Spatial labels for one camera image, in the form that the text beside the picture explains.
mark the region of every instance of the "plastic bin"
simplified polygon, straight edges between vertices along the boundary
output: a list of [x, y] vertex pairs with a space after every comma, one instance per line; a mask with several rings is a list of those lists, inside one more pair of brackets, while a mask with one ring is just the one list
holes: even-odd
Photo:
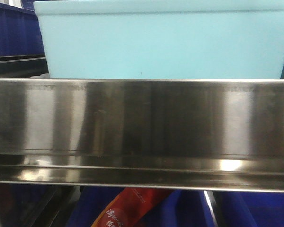
[[284, 193], [221, 192], [229, 227], [284, 227]]
[[284, 0], [37, 1], [53, 78], [279, 79]]
[[34, 12], [0, 3], [0, 56], [44, 54]]
[[[85, 187], [66, 227], [90, 227], [123, 188]], [[214, 227], [203, 191], [176, 190], [149, 211], [140, 227]]]

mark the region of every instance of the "metal bar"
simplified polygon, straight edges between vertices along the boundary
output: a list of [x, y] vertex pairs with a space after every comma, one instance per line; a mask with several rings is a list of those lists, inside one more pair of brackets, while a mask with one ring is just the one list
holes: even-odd
[[45, 57], [0, 61], [0, 78], [26, 78], [48, 73]]
[[0, 182], [284, 192], [284, 80], [0, 79]]

